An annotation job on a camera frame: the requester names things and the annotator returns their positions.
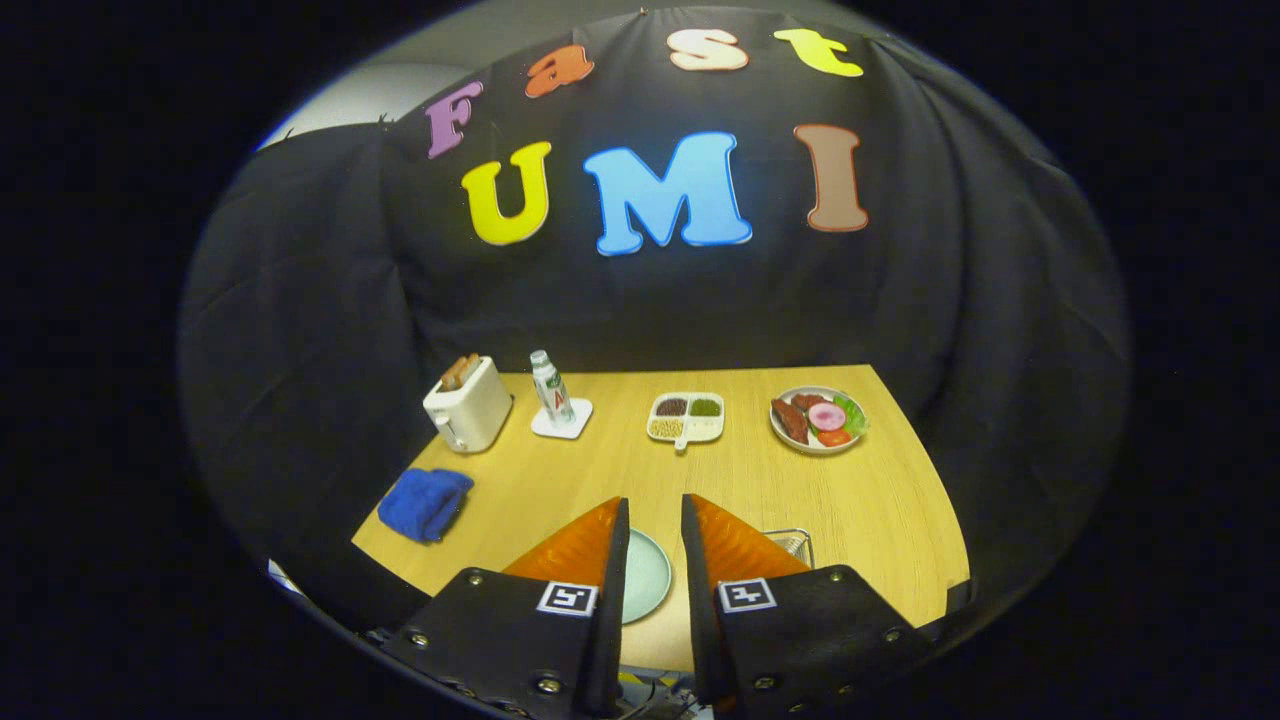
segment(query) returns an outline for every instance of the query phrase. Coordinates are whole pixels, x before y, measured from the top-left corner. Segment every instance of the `plate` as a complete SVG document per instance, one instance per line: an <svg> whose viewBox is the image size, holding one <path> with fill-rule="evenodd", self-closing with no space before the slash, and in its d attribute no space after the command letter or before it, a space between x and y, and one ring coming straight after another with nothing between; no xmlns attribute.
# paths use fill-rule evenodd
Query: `plate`
<svg viewBox="0 0 1280 720"><path fill-rule="evenodd" d="M622 593L622 624L653 612L671 589L667 553L640 530L631 530L627 543L627 584Z"/></svg>
<svg viewBox="0 0 1280 720"><path fill-rule="evenodd" d="M861 410L863 416L867 416L867 410L863 410L863 406L859 405L859 402L856 400L854 400L852 397L850 397L849 393L840 392L838 389L829 388L829 387L823 387L823 386L801 386L801 387L794 387L794 388L783 392L782 395L776 395L774 397L782 400L783 402L791 402L791 398L795 397L795 396L797 396L797 395L820 395L820 396L826 397L827 400L831 400L831 398L833 398L833 397L836 397L838 395L840 397L844 397L845 400L852 402L859 410ZM772 400L773 398L771 397L769 398L771 405L772 405ZM777 433L777 436L780 438L782 438L782 442L790 445L791 447L799 450L800 452L808 452L810 455L835 455L837 452L844 452L844 451L849 450L850 447L858 445L858 441L861 439L861 437L863 437L863 436L858 436L852 441L846 442L845 445L837 445L836 447L827 447L827 446L822 445L820 442L818 442L818 436L814 434L813 428L809 428L809 443L810 445L801 445L801 443L791 439L791 436L787 434L786 428L783 428L782 423L778 421L778 416L773 413L773 407L772 406L768 409L768 413L769 413L769 424L773 427L773 432ZM870 427L870 418L867 418L867 427L868 428Z"/></svg>
<svg viewBox="0 0 1280 720"><path fill-rule="evenodd" d="M682 402L681 411L659 415L658 407L668 400ZM710 400L719 405L719 415L691 415L694 402L698 400ZM672 430L659 434L655 432L659 428L654 423L669 424L672 425ZM649 407L649 418L645 419L645 432L653 439L675 442L676 452L684 452L685 446L690 442L710 442L724 432L724 398L714 392L664 392Z"/></svg>

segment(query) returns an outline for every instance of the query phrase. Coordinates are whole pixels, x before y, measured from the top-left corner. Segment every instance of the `bottle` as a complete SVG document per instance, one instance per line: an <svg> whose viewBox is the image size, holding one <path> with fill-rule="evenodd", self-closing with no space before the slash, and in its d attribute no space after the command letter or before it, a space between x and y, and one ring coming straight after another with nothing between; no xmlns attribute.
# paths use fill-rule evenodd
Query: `bottle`
<svg viewBox="0 0 1280 720"><path fill-rule="evenodd" d="M534 364L534 387L538 397L547 409L547 415L553 425L568 425L573 421L573 405L568 401L568 389L559 377L559 370L547 357L545 350L535 350L529 354L529 360Z"/></svg>

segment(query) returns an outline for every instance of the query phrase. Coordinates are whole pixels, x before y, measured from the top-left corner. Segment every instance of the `wooden table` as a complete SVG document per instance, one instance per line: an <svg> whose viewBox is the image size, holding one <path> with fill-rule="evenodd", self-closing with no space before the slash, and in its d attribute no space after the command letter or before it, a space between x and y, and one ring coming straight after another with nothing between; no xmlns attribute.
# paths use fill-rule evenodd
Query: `wooden table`
<svg viewBox="0 0 1280 720"><path fill-rule="evenodd" d="M819 568L850 565L916 626L941 618L947 588L969 579L964 537L946 489L870 365L563 377L570 393L595 405L579 439L535 436L529 425L540 405L532 382L527 374L506 373L503 382L516 401L489 450L457 455L435 438L413 461L415 468L456 470L475 480L443 542L404 538L378 519L376 509L352 542L435 594L461 569L502 570L570 520L621 495L630 500L631 527L662 546L672 565L663 603L623 625L622 664L681 671L694 669L680 539L680 498L686 492L760 530L809 530ZM854 397L870 420L867 436L832 456L783 445L769 424L769 400L804 384ZM724 434L712 443L689 443L684 456L645 433L653 400L678 391L724 397Z"/></svg>

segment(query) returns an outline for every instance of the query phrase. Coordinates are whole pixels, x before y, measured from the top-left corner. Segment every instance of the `purple letter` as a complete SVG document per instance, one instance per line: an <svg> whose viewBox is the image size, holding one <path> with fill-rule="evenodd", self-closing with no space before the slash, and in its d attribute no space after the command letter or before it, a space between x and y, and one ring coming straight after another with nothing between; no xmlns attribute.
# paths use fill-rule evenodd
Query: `purple letter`
<svg viewBox="0 0 1280 720"><path fill-rule="evenodd" d="M431 149L426 152L429 160L462 142L462 133L453 124L467 124L471 119L471 101L467 97L475 97L481 92L484 86L480 81L468 82L426 109L426 117L431 120Z"/></svg>

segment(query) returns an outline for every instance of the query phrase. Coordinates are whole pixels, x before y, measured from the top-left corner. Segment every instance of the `foam letter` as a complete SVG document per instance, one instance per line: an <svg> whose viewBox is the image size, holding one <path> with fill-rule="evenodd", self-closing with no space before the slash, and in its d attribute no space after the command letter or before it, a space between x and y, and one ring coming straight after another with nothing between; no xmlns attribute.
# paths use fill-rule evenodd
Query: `foam letter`
<svg viewBox="0 0 1280 720"><path fill-rule="evenodd" d="M689 224L681 237L689 245L737 245L751 240L751 225L737 214L728 154L737 140L727 132L698 132L676 146L667 176L658 176L627 147L596 152L582 163L600 186L604 234L595 243L600 255L640 250L644 237L631 229L627 208L635 211L659 247L671 242L680 208L689 201Z"/></svg>
<svg viewBox="0 0 1280 720"><path fill-rule="evenodd" d="M543 158L552 151L550 142L526 145L511 154L511 164L520 168L520 182L525 188L525 209L513 218L507 218L498 210L498 172L502 163L485 163L462 176L462 187L467 191L471 205L471 224L480 240L490 245L511 245L529 240L543 223L550 210L547 197L547 168Z"/></svg>
<svg viewBox="0 0 1280 720"><path fill-rule="evenodd" d="M858 136L833 126L796 126L796 140L809 147L815 195L809 227L822 232L850 232L867 227L867 211L858 205L854 149Z"/></svg>
<svg viewBox="0 0 1280 720"><path fill-rule="evenodd" d="M863 74L863 69L858 65L845 63L844 60L836 58L836 50L840 50L841 53L849 51L844 44L836 42L835 40L827 40L812 29L780 29L773 33L773 37L790 41L791 47L794 47L796 55L800 56L800 61L815 70L844 77L858 77Z"/></svg>
<svg viewBox="0 0 1280 720"><path fill-rule="evenodd" d="M586 47L581 45L553 50L529 68L529 77L532 79L525 86L525 95L541 97L562 85L585 78L594 67L595 63L586 59Z"/></svg>
<svg viewBox="0 0 1280 720"><path fill-rule="evenodd" d="M671 61L682 70L736 70L746 65L737 38L722 29L677 29L667 36Z"/></svg>
<svg viewBox="0 0 1280 720"><path fill-rule="evenodd" d="M484 86L480 85L480 81L468 82L426 109L426 117L431 120L431 149L426 152L429 160L453 150L462 142L462 132L453 126L467 124L467 120L471 119L468 97L475 97L481 92L484 92Z"/></svg>

